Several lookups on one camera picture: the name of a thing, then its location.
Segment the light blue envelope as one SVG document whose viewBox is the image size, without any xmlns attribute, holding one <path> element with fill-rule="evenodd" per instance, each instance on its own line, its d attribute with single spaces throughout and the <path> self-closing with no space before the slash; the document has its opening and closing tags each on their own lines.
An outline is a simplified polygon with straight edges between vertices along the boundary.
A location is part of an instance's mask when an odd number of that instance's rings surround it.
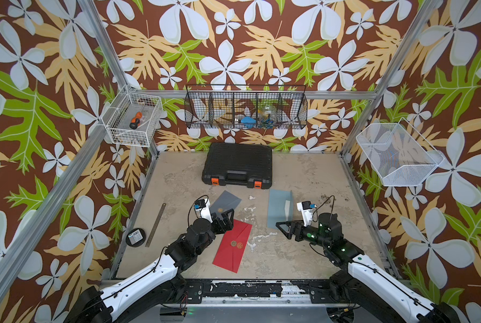
<svg viewBox="0 0 481 323">
<path fill-rule="evenodd" d="M 270 189 L 267 208 L 267 227 L 277 229 L 277 222 L 291 221 L 293 218 L 293 195 L 291 191 Z"/>
</svg>

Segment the red envelope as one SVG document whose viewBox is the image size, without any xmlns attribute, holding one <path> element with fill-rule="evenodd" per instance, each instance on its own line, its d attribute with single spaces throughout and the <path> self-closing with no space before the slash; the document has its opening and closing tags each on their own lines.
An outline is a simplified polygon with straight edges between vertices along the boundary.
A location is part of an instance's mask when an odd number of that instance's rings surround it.
<svg viewBox="0 0 481 323">
<path fill-rule="evenodd" d="M 238 273 L 253 226 L 234 220 L 231 231 L 224 234 L 213 264 L 233 273 Z"/>
</svg>

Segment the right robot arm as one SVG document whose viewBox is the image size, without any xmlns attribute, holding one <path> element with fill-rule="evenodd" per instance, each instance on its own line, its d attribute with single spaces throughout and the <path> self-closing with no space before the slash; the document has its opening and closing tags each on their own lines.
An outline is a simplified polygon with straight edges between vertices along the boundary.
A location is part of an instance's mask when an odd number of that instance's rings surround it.
<svg viewBox="0 0 481 323">
<path fill-rule="evenodd" d="M 381 322 L 460 321 L 449 304 L 436 304 L 414 292 L 344 238 L 336 214 L 320 214 L 317 227 L 302 221 L 278 222 L 276 227 L 289 240 L 322 247 L 324 257 L 340 269 L 333 276 L 332 298 L 343 293 Z"/>
</svg>

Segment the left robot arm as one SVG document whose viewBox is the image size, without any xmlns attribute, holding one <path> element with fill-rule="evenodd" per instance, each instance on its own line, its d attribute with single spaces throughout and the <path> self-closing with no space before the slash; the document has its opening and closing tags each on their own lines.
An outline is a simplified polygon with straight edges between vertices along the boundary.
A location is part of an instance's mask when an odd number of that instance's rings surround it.
<svg viewBox="0 0 481 323">
<path fill-rule="evenodd" d="M 196 263 L 217 235 L 233 229 L 234 215 L 230 209 L 212 214 L 211 220 L 196 219 L 147 267 L 115 285 L 82 292 L 64 321 L 131 322 L 153 306 L 179 300 L 187 284 L 181 273 Z"/>
</svg>

